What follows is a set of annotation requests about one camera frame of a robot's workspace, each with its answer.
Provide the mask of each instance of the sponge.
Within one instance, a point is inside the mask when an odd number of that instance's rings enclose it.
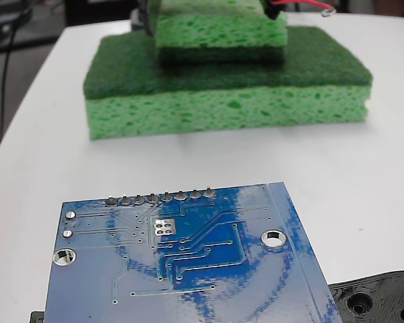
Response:
[[[360,122],[372,76],[314,27],[289,27],[283,65],[160,67],[143,32],[102,40],[84,84],[92,139]]]
[[[284,13],[270,20],[258,1],[162,0],[151,15],[163,63],[283,62]]]

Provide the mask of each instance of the gray floor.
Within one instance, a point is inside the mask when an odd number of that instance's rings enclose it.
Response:
[[[9,126],[37,72],[53,46],[15,51],[9,61],[6,87],[5,126]],[[4,55],[0,55],[0,90]]]

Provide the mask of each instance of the dark green scrubber layer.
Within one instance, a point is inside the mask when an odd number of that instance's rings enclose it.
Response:
[[[314,27],[289,27],[281,65],[210,64],[161,68],[143,32],[102,40],[86,77],[88,100],[175,91],[257,86],[371,85],[370,72],[346,48]]]
[[[286,25],[257,0],[162,0],[156,50],[168,63],[283,62]]]
[[[90,137],[358,122],[371,74],[317,28],[290,28],[287,62],[160,69],[142,33],[105,38],[84,85]]]

